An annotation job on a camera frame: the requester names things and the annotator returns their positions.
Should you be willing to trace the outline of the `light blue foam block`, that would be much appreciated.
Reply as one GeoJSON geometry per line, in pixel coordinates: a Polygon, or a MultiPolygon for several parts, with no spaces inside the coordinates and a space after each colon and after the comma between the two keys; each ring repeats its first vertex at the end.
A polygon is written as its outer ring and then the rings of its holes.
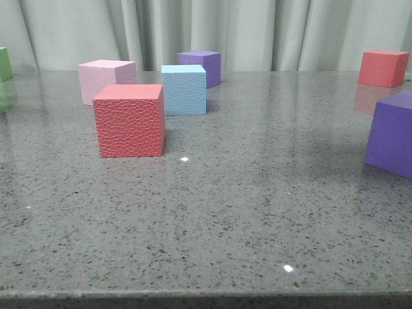
{"type": "Polygon", "coordinates": [[[200,64],[163,65],[165,115],[207,113],[206,71],[200,64]]]}

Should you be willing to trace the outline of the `large red textured block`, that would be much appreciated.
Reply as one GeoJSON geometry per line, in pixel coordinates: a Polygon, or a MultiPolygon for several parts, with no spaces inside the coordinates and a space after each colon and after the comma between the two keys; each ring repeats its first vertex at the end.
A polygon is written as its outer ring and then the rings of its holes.
{"type": "Polygon", "coordinates": [[[161,156],[165,142],[161,84],[110,84],[94,99],[100,156],[161,156]]]}

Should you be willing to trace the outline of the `purple block at back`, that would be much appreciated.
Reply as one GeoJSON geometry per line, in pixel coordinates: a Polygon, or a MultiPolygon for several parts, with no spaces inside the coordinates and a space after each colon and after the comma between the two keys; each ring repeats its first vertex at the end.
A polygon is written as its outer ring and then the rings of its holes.
{"type": "Polygon", "coordinates": [[[178,64],[200,64],[206,71],[206,88],[221,84],[221,53],[217,51],[185,51],[177,54],[178,64]]]}

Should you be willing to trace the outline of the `purple block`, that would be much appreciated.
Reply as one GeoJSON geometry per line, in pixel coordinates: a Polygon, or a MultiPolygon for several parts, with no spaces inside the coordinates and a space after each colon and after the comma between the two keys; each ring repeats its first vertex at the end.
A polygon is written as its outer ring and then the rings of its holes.
{"type": "Polygon", "coordinates": [[[206,88],[221,84],[221,53],[217,51],[185,51],[177,54],[178,64],[200,64],[206,71],[206,88]]]}
{"type": "Polygon", "coordinates": [[[365,162],[411,178],[411,92],[377,102],[365,162]]]}

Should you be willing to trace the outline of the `pink foam block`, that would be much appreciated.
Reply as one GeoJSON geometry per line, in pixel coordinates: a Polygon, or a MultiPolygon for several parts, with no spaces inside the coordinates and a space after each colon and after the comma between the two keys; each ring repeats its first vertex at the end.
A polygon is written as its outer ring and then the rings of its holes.
{"type": "Polygon", "coordinates": [[[82,101],[93,98],[109,84],[136,84],[136,62],[100,59],[78,65],[82,101]]]}

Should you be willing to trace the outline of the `purple block near right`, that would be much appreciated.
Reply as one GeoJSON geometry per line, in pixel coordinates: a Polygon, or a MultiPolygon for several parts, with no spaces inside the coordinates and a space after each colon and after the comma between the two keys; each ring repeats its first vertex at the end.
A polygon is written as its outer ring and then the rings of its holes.
{"type": "Polygon", "coordinates": [[[411,178],[411,92],[377,102],[365,162],[411,178]]]}

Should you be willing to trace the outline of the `red block far right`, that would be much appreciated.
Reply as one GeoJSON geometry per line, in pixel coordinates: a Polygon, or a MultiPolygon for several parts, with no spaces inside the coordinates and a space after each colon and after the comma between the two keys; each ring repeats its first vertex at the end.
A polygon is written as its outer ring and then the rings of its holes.
{"type": "Polygon", "coordinates": [[[358,83],[393,88],[403,83],[408,51],[369,50],[362,55],[358,83]]]}

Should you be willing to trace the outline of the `grey-green curtain backdrop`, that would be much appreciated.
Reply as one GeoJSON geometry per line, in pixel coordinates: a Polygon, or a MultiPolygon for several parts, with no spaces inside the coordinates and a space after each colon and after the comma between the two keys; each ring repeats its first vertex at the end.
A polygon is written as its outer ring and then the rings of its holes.
{"type": "Polygon", "coordinates": [[[220,52],[225,71],[356,71],[367,50],[411,50],[410,1],[2,1],[15,71],[97,59],[139,70],[220,52]]]}

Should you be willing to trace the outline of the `green block far left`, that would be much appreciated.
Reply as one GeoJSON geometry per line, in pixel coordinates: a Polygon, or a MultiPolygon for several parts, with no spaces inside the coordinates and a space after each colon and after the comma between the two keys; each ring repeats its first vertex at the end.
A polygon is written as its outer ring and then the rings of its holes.
{"type": "Polygon", "coordinates": [[[4,82],[13,76],[7,47],[0,47],[0,81],[4,82]]]}

